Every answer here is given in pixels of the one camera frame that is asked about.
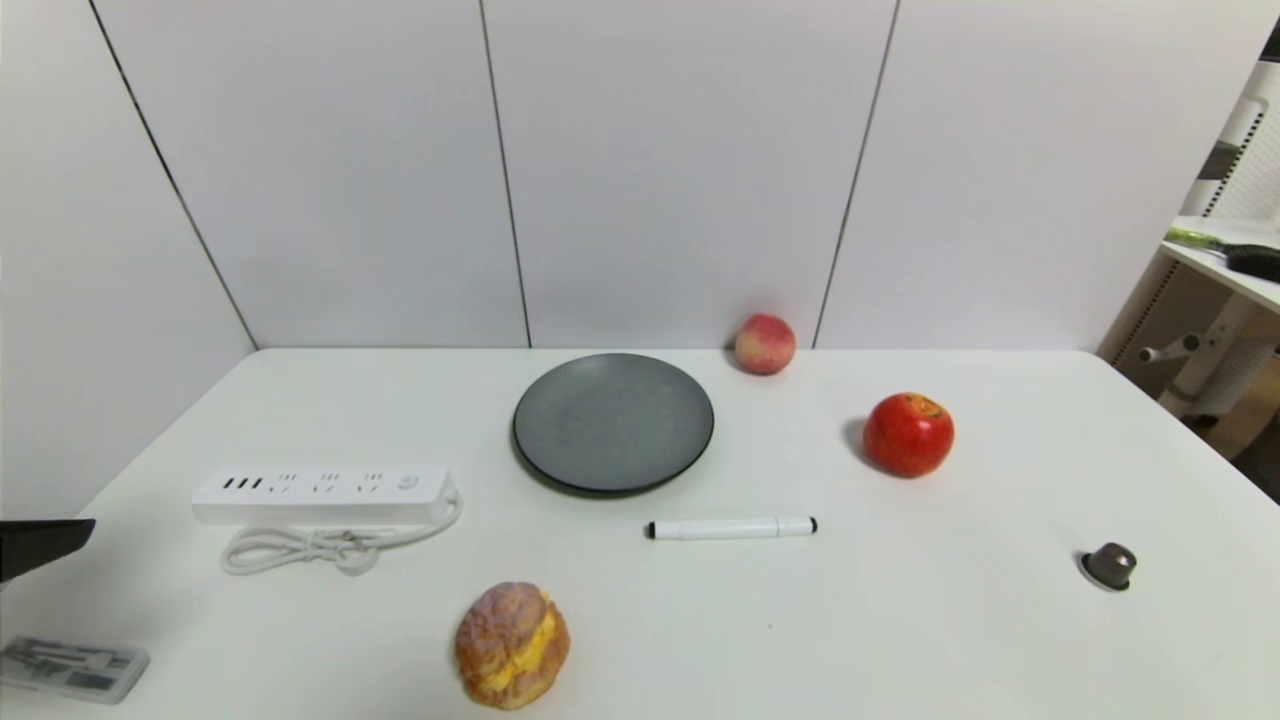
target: white cable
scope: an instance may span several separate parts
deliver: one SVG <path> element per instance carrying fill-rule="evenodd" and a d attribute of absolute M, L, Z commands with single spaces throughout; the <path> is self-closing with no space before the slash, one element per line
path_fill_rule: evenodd
<path fill-rule="evenodd" d="M 319 557 L 355 578 L 374 569 L 379 551 L 424 541 L 448 529 L 462 516 L 462 493 L 451 493 L 448 501 L 449 516 L 443 523 L 406 533 L 390 528 L 310 532 L 296 528 L 244 528 L 236 533 L 223 551 L 223 570 L 232 575 L 252 575 Z"/>

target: apple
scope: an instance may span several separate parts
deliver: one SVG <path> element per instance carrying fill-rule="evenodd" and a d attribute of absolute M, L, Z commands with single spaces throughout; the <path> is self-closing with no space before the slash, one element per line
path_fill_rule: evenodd
<path fill-rule="evenodd" d="M 791 363 L 796 354 L 796 333 L 782 318 L 751 315 L 733 342 L 737 361 L 758 375 L 772 375 Z"/>
<path fill-rule="evenodd" d="M 881 468 L 919 478 L 942 465 L 956 429 L 946 407 L 915 392 L 891 395 L 872 410 L 863 448 Z"/>

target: metal knob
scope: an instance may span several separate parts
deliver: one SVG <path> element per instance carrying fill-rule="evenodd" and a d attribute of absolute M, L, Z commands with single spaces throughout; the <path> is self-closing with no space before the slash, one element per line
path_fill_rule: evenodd
<path fill-rule="evenodd" d="M 1111 591 L 1129 589 L 1129 575 L 1138 559 L 1123 544 L 1108 542 L 1094 552 L 1080 556 L 1080 570 L 1089 579 Z"/>

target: power outlet socket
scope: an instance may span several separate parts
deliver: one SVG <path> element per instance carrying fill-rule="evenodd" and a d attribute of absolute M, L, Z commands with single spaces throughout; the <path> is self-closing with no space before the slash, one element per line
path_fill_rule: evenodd
<path fill-rule="evenodd" d="M 214 470 L 191 509 L 209 525 L 426 525 L 456 495 L 436 465 L 241 465 Z"/>

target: marker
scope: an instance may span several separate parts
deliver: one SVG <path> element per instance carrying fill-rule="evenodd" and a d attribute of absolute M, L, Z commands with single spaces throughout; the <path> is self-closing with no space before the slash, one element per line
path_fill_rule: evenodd
<path fill-rule="evenodd" d="M 754 518 L 748 520 L 684 520 L 649 523 L 649 539 L 788 538 L 818 532 L 814 518 Z"/>

